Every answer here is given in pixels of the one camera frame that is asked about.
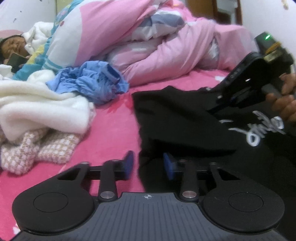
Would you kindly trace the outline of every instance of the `crosshair logo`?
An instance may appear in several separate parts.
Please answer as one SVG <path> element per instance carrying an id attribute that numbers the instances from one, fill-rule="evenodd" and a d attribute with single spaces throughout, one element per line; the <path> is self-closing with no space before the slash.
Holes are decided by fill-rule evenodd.
<path id="1" fill-rule="evenodd" d="M 143 196 L 144 198 L 146 199 L 150 199 L 150 198 L 153 198 L 153 196 L 151 196 L 150 194 L 146 194 L 145 196 Z"/>

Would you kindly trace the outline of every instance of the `ribbed gray surface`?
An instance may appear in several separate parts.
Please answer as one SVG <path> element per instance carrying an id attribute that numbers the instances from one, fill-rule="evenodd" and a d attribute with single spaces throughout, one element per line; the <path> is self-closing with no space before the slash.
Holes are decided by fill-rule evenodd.
<path id="1" fill-rule="evenodd" d="M 209 222 L 196 204 L 181 202 L 173 193 L 150 196 L 123 193 L 117 201 L 100 204 L 73 231 L 51 237 L 21 232 L 13 241 L 287 241 L 276 231 L 253 236 L 226 232 Z"/>

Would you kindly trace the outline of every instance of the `pink bed sheet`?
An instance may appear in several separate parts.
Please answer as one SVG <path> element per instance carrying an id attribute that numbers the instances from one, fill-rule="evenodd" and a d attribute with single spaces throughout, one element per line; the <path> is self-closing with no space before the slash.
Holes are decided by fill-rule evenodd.
<path id="1" fill-rule="evenodd" d="M 88 161 L 92 166 L 101 165 L 107 160 L 121 159 L 127 151 L 132 150 L 136 156 L 133 174 L 130 180 L 117 182 L 118 194 L 123 191 L 144 192 L 137 175 L 141 140 L 131 94 L 137 91 L 163 89 L 169 85 L 186 91 L 205 86 L 214 87 L 218 84 L 215 76 L 226 75 L 227 72 L 220 70 L 191 71 L 188 75 L 175 80 L 131 88 L 128 93 L 120 95 L 96 110 L 91 129 L 76 148 L 69 163 L 64 166 L 38 163 L 23 176 L 2 172 L 0 174 L 0 238 L 10 240 L 19 231 L 11 211 L 12 202 L 19 193 L 82 161 Z M 98 184 L 99 181 L 92 183 L 91 194 L 97 194 Z"/>

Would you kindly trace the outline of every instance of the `black shirt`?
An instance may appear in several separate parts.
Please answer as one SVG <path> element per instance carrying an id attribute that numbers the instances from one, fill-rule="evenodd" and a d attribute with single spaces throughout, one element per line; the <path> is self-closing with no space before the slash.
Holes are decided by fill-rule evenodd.
<path id="1" fill-rule="evenodd" d="M 243 109 L 205 109 L 219 87 L 181 91 L 171 86 L 133 94 L 142 139 L 139 176 L 147 192 L 177 192 L 163 168 L 163 153 L 200 165 L 218 162 L 279 194 L 285 215 L 278 228 L 296 239 L 296 138 L 268 103 Z"/>

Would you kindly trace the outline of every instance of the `pink pillow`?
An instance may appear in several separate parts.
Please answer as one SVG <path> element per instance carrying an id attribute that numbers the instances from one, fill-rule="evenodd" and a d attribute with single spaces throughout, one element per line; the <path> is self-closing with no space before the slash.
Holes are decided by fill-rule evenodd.
<path id="1" fill-rule="evenodd" d="M 11 30 L 0 30 L 0 38 L 7 38 L 12 35 L 22 34 L 22 31 L 11 29 Z"/>

